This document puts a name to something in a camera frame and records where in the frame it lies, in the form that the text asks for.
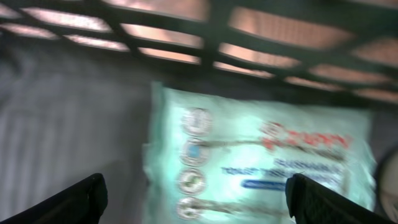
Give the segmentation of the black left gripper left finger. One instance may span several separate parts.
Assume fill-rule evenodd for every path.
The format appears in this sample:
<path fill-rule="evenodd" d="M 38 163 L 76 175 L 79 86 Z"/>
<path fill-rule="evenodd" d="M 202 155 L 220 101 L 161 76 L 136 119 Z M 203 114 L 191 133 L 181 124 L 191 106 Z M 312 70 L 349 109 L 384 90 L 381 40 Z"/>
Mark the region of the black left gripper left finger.
<path fill-rule="evenodd" d="M 107 205 L 105 179 L 95 173 L 1 224 L 98 224 Z"/>

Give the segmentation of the light green tissue packet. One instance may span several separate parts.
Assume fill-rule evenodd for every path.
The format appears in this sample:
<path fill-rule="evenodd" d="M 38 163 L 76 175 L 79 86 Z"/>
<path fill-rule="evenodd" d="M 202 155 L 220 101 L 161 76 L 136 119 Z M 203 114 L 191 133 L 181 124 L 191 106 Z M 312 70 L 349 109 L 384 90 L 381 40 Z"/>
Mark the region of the light green tissue packet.
<path fill-rule="evenodd" d="M 153 87 L 144 223 L 292 223 L 296 173 L 372 210 L 370 111 Z"/>

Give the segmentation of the green lid glass jar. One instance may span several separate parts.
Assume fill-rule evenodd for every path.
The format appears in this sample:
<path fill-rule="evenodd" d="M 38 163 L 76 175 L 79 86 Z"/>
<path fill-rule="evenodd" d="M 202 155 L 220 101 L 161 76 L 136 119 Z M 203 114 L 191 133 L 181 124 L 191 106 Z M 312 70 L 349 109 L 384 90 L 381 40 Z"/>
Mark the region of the green lid glass jar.
<path fill-rule="evenodd" d="M 375 180 L 378 212 L 397 223 L 397 147 L 379 161 Z"/>

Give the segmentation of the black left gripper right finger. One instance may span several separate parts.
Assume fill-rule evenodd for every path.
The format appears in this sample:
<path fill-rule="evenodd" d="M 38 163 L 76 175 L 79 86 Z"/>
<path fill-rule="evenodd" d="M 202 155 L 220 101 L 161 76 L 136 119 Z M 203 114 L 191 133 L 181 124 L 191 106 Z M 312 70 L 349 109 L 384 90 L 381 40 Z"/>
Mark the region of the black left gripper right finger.
<path fill-rule="evenodd" d="M 302 174 L 287 179 L 285 196 L 297 224 L 394 224 Z"/>

